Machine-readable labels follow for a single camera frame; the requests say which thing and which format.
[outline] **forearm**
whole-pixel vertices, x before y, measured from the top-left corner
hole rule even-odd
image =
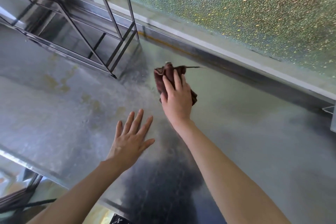
[[[289,223],[263,190],[192,121],[175,126],[228,223]]]
[[[103,161],[86,178],[48,206],[29,224],[80,224],[122,171],[112,159]]]

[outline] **stainless steel countertop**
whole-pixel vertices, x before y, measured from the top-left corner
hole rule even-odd
[[[166,121],[153,79],[153,69],[166,61],[198,62],[141,39],[135,54],[136,42],[120,61],[115,80],[2,26],[0,46],[2,155],[71,188],[105,158],[117,121],[143,108],[154,116],[147,137],[156,143],[102,201],[136,224],[224,223],[190,152]],[[192,110],[197,126],[291,222],[336,222],[331,117],[261,90],[260,81],[212,67],[188,69],[186,78],[198,94]]]

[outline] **hand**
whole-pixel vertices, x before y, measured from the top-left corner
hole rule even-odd
[[[174,128],[190,120],[191,107],[193,105],[190,86],[187,84],[184,74],[182,74],[181,77],[182,81],[180,80],[177,71],[174,70],[174,90],[174,87],[167,77],[163,76],[168,99],[164,94],[161,94],[162,107]]]
[[[131,112],[124,129],[122,128],[121,120],[117,123],[114,142],[107,155],[107,160],[114,160],[122,172],[133,166],[144,150],[155,142],[154,138],[144,141],[145,135],[153,121],[153,116],[150,116],[145,125],[139,129],[143,114],[144,111],[140,109],[135,120],[133,120],[134,112]]]

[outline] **metal frame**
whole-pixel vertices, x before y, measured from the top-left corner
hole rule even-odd
[[[29,0],[29,1],[31,2],[30,5],[19,15],[18,18],[16,18],[15,21],[13,21],[12,23],[10,23],[7,20],[5,20],[3,17],[0,16],[0,19],[2,19],[4,21],[4,23],[2,23],[1,20],[0,20],[0,23],[6,24],[7,26],[9,26],[9,27],[11,27],[13,29],[18,30],[20,33],[22,33],[25,36],[29,37],[34,42],[41,43],[43,46],[48,46],[51,49],[56,50],[58,52],[61,52],[61,53],[65,54],[66,56],[69,56],[69,57],[71,57],[71,58],[73,58],[75,60],[84,62],[84,63],[86,63],[86,64],[88,64],[90,66],[94,66],[95,68],[97,68],[99,70],[102,70],[102,68],[103,68],[103,71],[109,72],[113,78],[117,78],[113,74],[113,71],[114,71],[115,67],[117,66],[118,62],[120,61],[121,57],[123,56],[124,52],[126,51],[126,48],[129,46],[130,42],[132,41],[134,35],[136,35],[137,39],[139,40],[139,35],[138,35],[138,32],[137,32],[137,27],[136,27],[136,23],[135,23],[135,19],[134,19],[133,10],[132,10],[132,6],[131,6],[131,1],[130,0],[127,0],[127,3],[128,3],[129,10],[130,10],[131,18],[132,18],[132,24],[130,25],[130,27],[127,28],[127,31],[126,31],[126,33],[124,35],[122,35],[121,32],[120,32],[118,24],[115,21],[114,15],[113,15],[110,7],[109,7],[109,4],[108,4],[107,0],[103,0],[103,2],[105,4],[105,8],[106,8],[106,10],[107,10],[107,12],[108,12],[108,14],[110,16],[110,19],[111,19],[111,20],[106,20],[106,21],[107,22],[112,22],[113,27],[115,28],[115,30],[117,32],[117,36],[113,35],[113,34],[110,34],[108,32],[104,32],[104,31],[102,31],[99,28],[96,28],[96,27],[94,27],[92,25],[89,25],[89,24],[83,22],[83,21],[80,21],[79,19],[72,18],[71,14],[68,11],[68,9],[67,9],[65,3],[63,2],[63,0],[45,0],[45,1],[51,1],[53,3],[56,3],[57,6],[58,6],[58,10],[55,10],[55,9],[49,8],[47,6],[44,6],[42,4],[39,4],[38,3],[39,0]],[[60,45],[51,43],[51,42],[47,41],[46,39],[42,39],[39,35],[35,35],[35,34],[29,32],[27,29],[22,29],[19,26],[17,26],[17,23],[20,21],[20,19],[23,18],[23,16],[25,16],[32,9],[32,7],[34,5],[37,5],[39,7],[43,7],[45,9],[53,11],[53,12],[55,12],[57,14],[62,14],[67,19],[67,21],[70,23],[70,25],[73,27],[73,29],[77,32],[77,34],[80,36],[80,38],[84,41],[84,43],[90,49],[90,54],[89,54],[88,58],[80,55],[79,53],[75,53],[75,52],[73,52],[71,50],[68,50],[68,49],[66,49],[66,48],[64,48],[64,47],[62,47]],[[91,44],[88,42],[88,40],[82,34],[82,32],[79,30],[78,26],[74,23],[74,21],[83,23],[83,24],[85,24],[87,26],[93,27],[93,28],[95,28],[95,29],[103,32],[103,34],[101,35],[101,37],[99,38],[99,40],[97,41],[97,43],[95,44],[94,47],[91,46]],[[132,31],[132,34],[130,35],[129,39],[126,41],[128,35],[130,34],[131,31]],[[97,48],[99,47],[99,44],[103,41],[103,39],[104,39],[104,37],[106,35],[109,35],[109,36],[112,36],[114,38],[117,38],[119,40],[119,43],[117,44],[116,48],[112,52],[112,54],[109,57],[108,61],[106,63],[104,63],[103,60],[96,53],[96,50],[97,50]],[[119,51],[120,51],[119,56],[115,59],[114,63],[111,65],[112,60],[115,58],[115,56],[117,55],[117,53]],[[91,60],[92,56],[95,56],[97,58],[97,60],[99,61],[99,63]]]

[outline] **glass panel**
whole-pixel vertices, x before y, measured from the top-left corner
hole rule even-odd
[[[245,44],[336,76],[336,0],[133,0]]]

